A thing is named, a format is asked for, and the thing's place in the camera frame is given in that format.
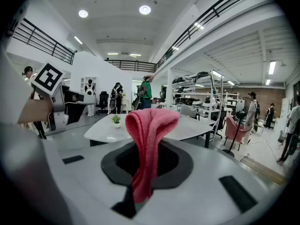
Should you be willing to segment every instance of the ceiling light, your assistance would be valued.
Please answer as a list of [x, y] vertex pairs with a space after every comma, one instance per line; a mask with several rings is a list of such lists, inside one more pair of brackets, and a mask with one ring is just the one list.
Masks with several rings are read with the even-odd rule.
[[224, 77], [223, 75], [221, 75], [220, 73], [217, 73], [216, 71], [212, 71], [212, 73], [218, 77], [221, 77], [221, 78]]
[[276, 61], [271, 61], [270, 62], [269, 74], [273, 74], [274, 73], [275, 65], [276, 65]]
[[140, 13], [141, 14], [144, 14], [144, 15], [147, 15], [151, 12], [151, 8], [147, 5], [143, 5], [140, 7]]
[[83, 17], [83, 18], [85, 18], [89, 15], [87, 10], [80, 10], [78, 14], [80, 17]]
[[203, 27], [202, 25], [200, 25], [199, 23], [197, 23], [197, 22], [196, 22], [194, 25], [195, 25], [196, 27], [200, 28], [201, 30], [204, 29], [204, 27]]
[[78, 43], [83, 44], [76, 36], [74, 37]]

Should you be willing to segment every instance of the pink chair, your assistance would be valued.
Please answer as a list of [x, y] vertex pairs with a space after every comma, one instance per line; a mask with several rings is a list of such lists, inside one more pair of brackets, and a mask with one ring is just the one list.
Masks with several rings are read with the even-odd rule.
[[[234, 136], [235, 136], [235, 133], [236, 133], [236, 129], [238, 128], [238, 125], [234, 122], [232, 116], [228, 115], [226, 117], [226, 139], [225, 139], [225, 143], [226, 143], [226, 140], [227, 138], [233, 140], [234, 139]], [[243, 137], [245, 136], [245, 129], [244, 129], [244, 126], [240, 125], [239, 127], [239, 131], [238, 131], [238, 134], [236, 135], [236, 138], [235, 138], [235, 142], [238, 142], [238, 143], [241, 143]]]

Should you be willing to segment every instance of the small potted plant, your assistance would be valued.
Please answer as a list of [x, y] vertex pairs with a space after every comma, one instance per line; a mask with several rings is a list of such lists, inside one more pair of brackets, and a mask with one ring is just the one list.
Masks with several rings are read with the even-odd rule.
[[115, 128], [121, 127], [120, 120], [121, 120], [121, 117], [119, 117], [119, 116], [117, 116], [117, 115], [114, 115], [114, 116], [112, 117], [112, 123], [113, 123], [113, 126], [114, 126]]

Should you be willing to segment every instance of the black rectangular slot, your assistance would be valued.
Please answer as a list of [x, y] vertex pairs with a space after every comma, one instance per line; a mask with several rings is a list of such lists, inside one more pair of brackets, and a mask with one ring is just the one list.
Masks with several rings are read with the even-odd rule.
[[74, 162], [80, 161], [82, 159], [84, 159], [83, 156], [77, 155], [77, 156], [73, 156], [73, 157], [64, 158], [62, 161], [64, 164], [69, 164], [69, 163], [74, 163]]
[[219, 180], [242, 213], [257, 204], [257, 201], [233, 176], [225, 176]]

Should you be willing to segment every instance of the metal railing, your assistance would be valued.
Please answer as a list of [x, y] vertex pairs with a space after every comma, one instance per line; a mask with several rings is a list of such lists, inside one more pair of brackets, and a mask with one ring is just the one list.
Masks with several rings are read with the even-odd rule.
[[20, 23], [13, 37], [68, 64], [73, 63], [75, 54], [73, 51], [54, 40], [26, 18]]
[[163, 57], [158, 61], [156, 70], [163, 65], [180, 47], [197, 32], [199, 29], [204, 29], [204, 26], [214, 18], [219, 18], [222, 12], [227, 10], [232, 5], [241, 0], [219, 0], [209, 9], [207, 9], [200, 17], [198, 17], [172, 44], [165, 52]]
[[140, 71], [154, 73], [156, 69], [156, 63], [131, 61], [131, 60], [105, 60], [110, 64], [120, 68], [122, 70]]

